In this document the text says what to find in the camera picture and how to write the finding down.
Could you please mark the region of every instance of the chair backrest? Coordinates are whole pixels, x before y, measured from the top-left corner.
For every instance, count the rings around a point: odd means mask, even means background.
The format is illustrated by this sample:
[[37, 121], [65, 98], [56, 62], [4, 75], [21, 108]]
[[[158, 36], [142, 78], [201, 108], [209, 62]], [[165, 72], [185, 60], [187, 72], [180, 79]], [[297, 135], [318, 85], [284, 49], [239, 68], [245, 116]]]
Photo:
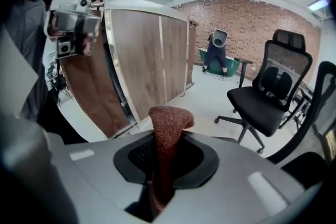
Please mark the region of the chair backrest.
[[269, 40], [264, 60], [253, 87], [262, 91], [279, 109], [288, 111], [290, 102], [312, 64], [302, 49]]
[[268, 159], [279, 165], [306, 152], [315, 152], [327, 164], [336, 157], [336, 66], [322, 62], [308, 114], [294, 137]]
[[301, 34], [278, 29], [273, 34], [273, 40], [306, 51], [305, 37]]

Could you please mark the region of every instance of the chair base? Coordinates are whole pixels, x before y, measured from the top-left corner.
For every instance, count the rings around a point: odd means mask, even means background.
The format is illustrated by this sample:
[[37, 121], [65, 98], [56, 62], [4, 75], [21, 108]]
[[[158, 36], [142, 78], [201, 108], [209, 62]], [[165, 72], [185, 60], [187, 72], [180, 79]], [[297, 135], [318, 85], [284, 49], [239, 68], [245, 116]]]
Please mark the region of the chair base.
[[240, 136], [237, 140], [238, 144], [241, 143], [241, 141], [243, 140], [243, 137], [246, 133], [247, 130], [249, 130], [251, 132], [251, 134], [255, 137], [255, 139], [258, 141], [258, 143], [261, 145], [261, 148], [257, 150], [257, 153], [262, 154], [264, 152], [264, 148], [265, 145], [262, 142], [260, 136], [258, 135], [257, 131], [250, 125], [248, 124], [246, 121], [244, 120], [240, 120], [240, 119], [235, 119], [235, 118], [229, 118], [229, 117], [224, 117], [224, 116], [218, 116], [215, 119], [215, 123], [218, 123], [219, 120], [223, 120], [223, 121], [228, 121], [228, 122], [232, 122], [235, 124], [239, 124], [243, 127], [243, 130], [240, 133]]

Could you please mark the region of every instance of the fluorescent light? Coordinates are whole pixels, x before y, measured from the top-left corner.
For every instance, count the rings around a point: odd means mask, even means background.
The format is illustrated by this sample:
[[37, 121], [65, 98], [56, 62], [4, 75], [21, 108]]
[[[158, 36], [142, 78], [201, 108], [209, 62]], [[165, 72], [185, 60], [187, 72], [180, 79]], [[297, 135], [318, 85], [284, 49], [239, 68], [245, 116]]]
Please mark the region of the fluorescent light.
[[311, 3], [308, 8], [314, 12], [315, 10], [324, 8], [330, 4], [331, 0], [317, 0], [313, 3]]

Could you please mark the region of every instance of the white wall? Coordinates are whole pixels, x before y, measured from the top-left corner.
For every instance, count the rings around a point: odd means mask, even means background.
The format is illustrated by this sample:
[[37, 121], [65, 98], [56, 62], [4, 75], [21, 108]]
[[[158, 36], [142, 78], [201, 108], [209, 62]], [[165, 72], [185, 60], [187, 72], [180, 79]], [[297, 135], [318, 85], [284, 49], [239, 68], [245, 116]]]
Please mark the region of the white wall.
[[336, 65], [336, 23], [334, 19], [323, 22], [320, 42], [318, 62], [310, 81], [312, 87], [315, 87], [317, 72], [321, 62], [329, 61]]

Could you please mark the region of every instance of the red towel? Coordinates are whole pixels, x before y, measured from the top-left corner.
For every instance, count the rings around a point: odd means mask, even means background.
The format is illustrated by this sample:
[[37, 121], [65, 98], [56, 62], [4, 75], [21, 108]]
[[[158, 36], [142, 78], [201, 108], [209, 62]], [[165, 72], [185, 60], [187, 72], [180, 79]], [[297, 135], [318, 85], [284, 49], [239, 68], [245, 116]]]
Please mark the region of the red towel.
[[155, 131], [159, 170], [152, 176], [154, 206], [162, 211], [174, 195], [173, 165], [177, 155], [177, 146], [181, 132], [194, 126], [191, 112], [172, 106], [154, 106], [149, 110]]

